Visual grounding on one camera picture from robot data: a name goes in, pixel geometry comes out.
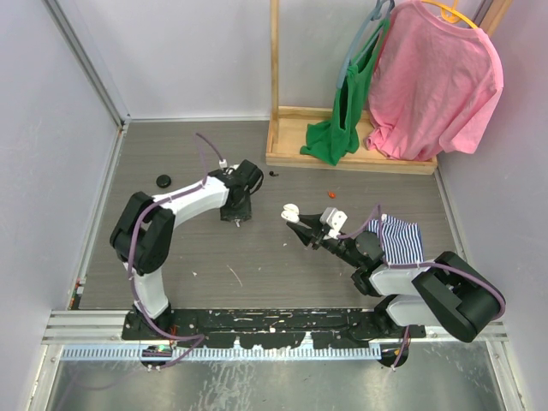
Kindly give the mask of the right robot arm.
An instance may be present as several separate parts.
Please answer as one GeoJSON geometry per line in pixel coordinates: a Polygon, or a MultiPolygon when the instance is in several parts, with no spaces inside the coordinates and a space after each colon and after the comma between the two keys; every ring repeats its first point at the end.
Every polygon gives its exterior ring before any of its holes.
{"type": "Polygon", "coordinates": [[[363,295],[380,298],[375,325],[395,337],[415,325],[441,326],[470,343],[506,311],[503,294],[456,253],[424,257],[421,233],[376,207],[354,232],[343,233],[348,216],[336,207],[306,215],[294,204],[281,213],[301,242],[328,251],[354,267],[351,279],[363,295]]]}

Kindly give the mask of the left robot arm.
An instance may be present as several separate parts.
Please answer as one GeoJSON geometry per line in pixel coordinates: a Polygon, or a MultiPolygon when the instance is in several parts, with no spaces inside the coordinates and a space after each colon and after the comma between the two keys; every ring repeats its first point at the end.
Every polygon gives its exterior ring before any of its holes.
{"type": "Polygon", "coordinates": [[[251,196],[262,186],[263,171],[244,160],[223,164],[194,185],[167,194],[133,194],[110,234],[116,256],[130,270],[134,306],[142,314],[140,328],[152,339],[171,329],[162,267],[174,230],[188,220],[219,210],[220,219],[236,223],[252,217],[251,196]]]}

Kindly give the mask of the white earbud charging case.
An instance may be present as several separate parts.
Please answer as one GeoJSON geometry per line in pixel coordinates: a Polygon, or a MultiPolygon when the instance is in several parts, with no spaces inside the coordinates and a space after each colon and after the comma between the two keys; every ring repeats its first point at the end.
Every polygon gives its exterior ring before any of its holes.
{"type": "Polygon", "coordinates": [[[295,204],[288,203],[283,206],[281,217],[286,222],[299,223],[300,222],[300,210],[295,204]]]}

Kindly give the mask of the blue striped cloth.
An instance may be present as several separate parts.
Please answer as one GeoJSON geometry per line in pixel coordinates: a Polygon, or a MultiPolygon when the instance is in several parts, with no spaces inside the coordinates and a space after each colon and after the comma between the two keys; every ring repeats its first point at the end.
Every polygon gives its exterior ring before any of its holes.
{"type": "Polygon", "coordinates": [[[415,265],[424,260],[423,241],[417,223],[387,214],[383,214],[381,220],[382,248],[389,264],[415,265]]]}

